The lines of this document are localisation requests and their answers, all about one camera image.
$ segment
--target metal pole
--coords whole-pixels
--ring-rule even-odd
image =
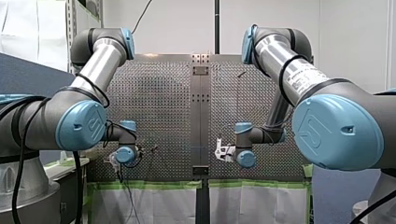
[[[215,54],[220,54],[220,0],[215,0]]]

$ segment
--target black wire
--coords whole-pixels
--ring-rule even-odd
[[[134,163],[134,164],[132,164],[131,166],[128,166],[128,165],[125,164],[125,163],[123,163],[122,165],[123,165],[125,168],[133,169],[133,168],[135,168],[135,167],[142,161],[142,158],[143,158],[143,156],[139,156],[139,158],[137,159],[137,162]]]
[[[140,224],[140,219],[139,216],[137,215],[137,211],[136,211],[136,207],[134,206],[134,198],[132,197],[132,192],[131,189],[128,186],[128,181],[124,181],[123,184],[127,189],[128,189],[128,193],[129,193],[129,199],[131,200],[131,206],[132,206],[132,210],[134,210],[134,215],[136,216],[137,219],[137,223]],[[127,219],[127,221],[125,223],[128,223],[129,219],[131,218],[132,215],[130,215]]]
[[[280,122],[278,122],[278,123],[276,123],[276,124],[273,124],[273,125],[266,125],[266,124],[264,124],[264,127],[265,127],[265,128],[276,128],[276,127],[278,127],[278,126],[280,126],[280,125],[283,125],[283,124],[287,123],[287,122],[291,119],[291,115],[293,114],[293,111],[294,111],[294,109],[292,109],[292,110],[289,112],[288,116],[287,116],[284,120],[282,120],[282,121],[280,121]]]
[[[128,134],[132,135],[136,139],[136,134],[134,134],[134,132],[132,132],[131,130],[123,127],[122,125],[114,123],[112,120],[108,119],[106,121],[106,140],[103,142],[102,147],[107,147],[108,142],[111,139],[111,136],[113,136],[114,127],[118,127],[120,129],[123,129],[124,131],[126,131]]]
[[[280,93],[282,94],[283,98],[285,98],[285,100],[291,106],[294,106],[294,105],[291,103],[288,95],[285,93],[285,89],[283,88],[283,76],[285,75],[286,68],[288,68],[289,64],[291,64],[292,62],[294,62],[294,60],[297,60],[297,59],[304,59],[304,60],[306,60],[308,62],[308,59],[302,54],[297,54],[297,55],[294,55],[293,57],[289,58],[287,61],[285,61],[285,63],[283,64],[282,68],[280,69],[279,81],[277,83],[277,85],[279,86],[279,89],[280,89]]]
[[[77,73],[76,77],[81,77],[82,79],[84,79],[86,82],[88,82],[95,90],[99,91],[101,93],[101,95],[105,98],[106,100],[106,105],[103,105],[104,108],[108,108],[110,106],[110,100],[108,99],[107,95],[105,94],[104,91],[102,91],[98,86],[96,86],[96,84],[94,84],[89,78],[87,78],[86,76]]]
[[[383,197],[382,199],[380,199],[376,203],[373,203],[372,205],[370,205],[368,208],[366,208],[364,211],[362,211],[358,216],[356,216],[350,222],[350,224],[359,224],[359,223],[361,223],[361,219],[362,218],[367,216],[369,213],[373,212],[377,207],[381,206],[384,203],[387,203],[388,201],[390,201],[394,197],[396,197],[396,190],[394,190],[393,192],[391,192],[387,196]]]
[[[134,32],[136,31],[137,26],[139,25],[140,21],[142,20],[143,16],[145,15],[146,10],[149,8],[149,5],[150,5],[151,2],[152,2],[152,0],[149,0],[149,1],[148,1],[148,4],[146,5],[145,10],[143,10],[142,15],[140,15],[139,20],[137,20],[137,23],[136,23],[136,25],[134,26],[134,30],[132,31],[132,34],[134,34]]]
[[[12,209],[12,217],[14,219],[15,224],[21,224],[20,218],[18,216],[18,209],[17,209],[17,201],[18,201],[18,194],[20,191],[20,186],[21,186],[21,178],[22,178],[22,171],[23,171],[23,165],[24,165],[24,150],[26,149],[26,136],[27,132],[29,130],[30,124],[32,123],[33,119],[35,118],[35,115],[40,111],[40,109],[46,104],[46,102],[50,98],[44,99],[37,107],[35,112],[31,115],[31,117],[26,121],[26,125],[23,129],[22,133],[22,138],[21,138],[21,155],[20,155],[20,163],[18,166],[18,173],[17,177],[15,179],[15,186],[14,186],[14,192],[12,194],[12,202],[11,202],[11,209]]]
[[[82,171],[81,171],[81,163],[79,161],[78,152],[74,151],[73,156],[75,159],[76,171],[77,171],[77,213],[76,213],[75,223],[80,224],[82,218],[82,203],[83,203]]]
[[[18,106],[30,104],[34,101],[40,101],[40,100],[44,100],[44,99],[45,99],[45,97],[43,97],[43,96],[27,96],[27,97],[20,99],[18,101],[14,101],[11,104],[6,105],[5,107],[3,107],[0,110],[0,120],[2,120],[9,112],[11,112],[13,109],[17,108]]]

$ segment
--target robotic arm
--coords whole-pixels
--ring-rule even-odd
[[[106,89],[116,69],[133,58],[134,42],[129,30],[90,29],[77,35],[73,42],[72,63],[83,68],[70,86],[58,90],[51,99],[36,96],[4,97],[3,102],[0,102],[2,220],[12,222],[11,198],[15,192],[14,186],[18,187],[17,173],[23,157],[22,161],[26,162],[25,172],[20,179],[21,187],[17,188],[18,210],[26,208],[35,211],[34,206],[41,206],[42,209],[44,202],[48,209],[59,207],[59,204],[47,202],[48,198],[52,198],[49,195],[53,195],[57,189],[43,170],[38,150],[85,150],[102,140],[119,142],[116,159],[120,163],[132,162],[140,156],[135,146],[136,129],[133,121],[122,120],[120,124],[106,125],[105,108],[109,104]],[[59,220],[45,216],[43,219],[32,219],[26,216],[28,214],[21,212],[23,223],[31,220],[59,223]]]
[[[242,57],[279,89],[262,128],[235,125],[236,158],[252,154],[252,144],[281,142],[290,105],[295,107],[294,140],[314,164],[343,171],[396,167],[392,96],[372,95],[346,79],[326,77],[309,62],[309,41],[297,30],[253,26],[245,33]]]

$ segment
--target blue end cap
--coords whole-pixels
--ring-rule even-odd
[[[251,168],[256,165],[256,156],[252,151],[245,150],[238,154],[236,161],[244,168]]]
[[[304,156],[326,169],[371,168],[384,150],[375,119],[360,105],[337,95],[316,95],[302,101],[294,111],[292,129]]]
[[[134,59],[134,38],[132,37],[131,31],[126,28],[121,28],[122,35],[128,49],[128,60]]]
[[[72,105],[56,128],[56,143],[66,151],[85,150],[95,146],[106,130],[106,111],[95,101]]]
[[[136,132],[136,122],[133,120],[124,119],[120,122],[120,125],[126,129]]]
[[[253,124],[250,122],[238,122],[235,124],[235,133],[240,134],[240,133],[246,133],[250,131],[253,128]]]
[[[129,147],[120,147],[116,151],[116,160],[119,163],[129,163],[134,161],[135,153]]]
[[[245,31],[242,43],[242,63],[253,64],[251,55],[253,51],[253,36],[256,34],[257,27],[250,27]]]
[[[32,95],[31,94],[0,94],[0,105],[21,100],[28,96],[32,96]]]

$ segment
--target perforated metal panel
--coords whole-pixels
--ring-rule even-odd
[[[236,163],[216,160],[213,151],[219,133],[222,133],[223,145],[234,144],[233,126],[237,121],[250,121],[256,126],[264,124],[276,84],[254,66],[241,64],[238,56],[212,57],[211,74],[210,178],[302,180],[305,159],[294,144],[290,123],[286,142],[254,146],[258,159],[255,168],[241,169]]]
[[[146,151],[158,146],[134,169],[122,169],[125,178],[192,179],[190,60],[190,55],[140,57],[114,76],[107,90],[108,118],[135,120],[137,144]],[[99,158],[89,166],[91,181],[116,179],[104,159],[117,147],[117,143],[96,147]]]
[[[294,145],[289,123],[285,143],[253,148],[258,159],[255,168],[241,169],[236,163],[216,160],[214,150],[219,133],[222,133],[223,144],[233,144],[233,126],[237,121],[264,124],[276,84],[255,67],[241,64],[238,56],[212,55],[210,58],[208,76],[192,74],[194,63],[190,55],[138,56],[117,71],[107,90],[111,101],[107,110],[109,118],[116,122],[135,120],[137,143],[146,149],[159,147],[154,153],[146,154],[133,170],[123,169],[124,177],[192,179],[192,165],[207,164],[205,157],[208,157],[209,178],[301,181],[305,159]],[[200,106],[198,92],[205,97]],[[208,133],[191,134],[196,127],[203,130],[207,123]],[[203,142],[203,134],[207,134],[208,141]],[[201,145],[193,146],[192,139]],[[89,166],[91,181],[116,179],[110,164],[103,162],[116,149],[117,143],[110,143],[106,148],[96,147],[99,158]]]

